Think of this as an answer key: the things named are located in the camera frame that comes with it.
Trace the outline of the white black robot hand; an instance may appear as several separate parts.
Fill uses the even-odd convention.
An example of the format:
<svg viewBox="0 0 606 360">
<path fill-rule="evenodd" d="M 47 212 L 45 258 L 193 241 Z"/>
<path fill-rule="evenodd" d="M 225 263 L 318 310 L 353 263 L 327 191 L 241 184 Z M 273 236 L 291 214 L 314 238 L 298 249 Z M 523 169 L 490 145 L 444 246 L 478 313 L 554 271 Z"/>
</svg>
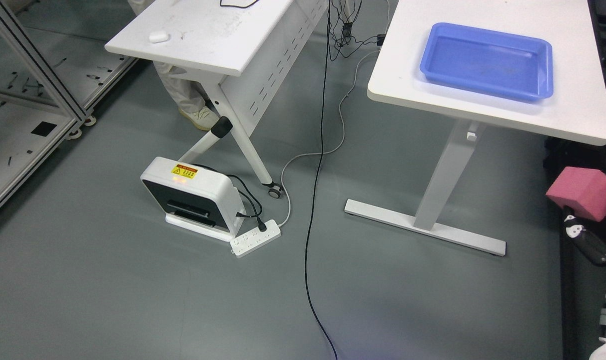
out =
<svg viewBox="0 0 606 360">
<path fill-rule="evenodd" d="M 564 225 L 568 239 L 583 253 L 594 265 L 606 265 L 606 244 L 593 231 L 588 230 L 583 221 L 585 218 L 576 217 L 574 211 L 564 207 Z"/>
</svg>

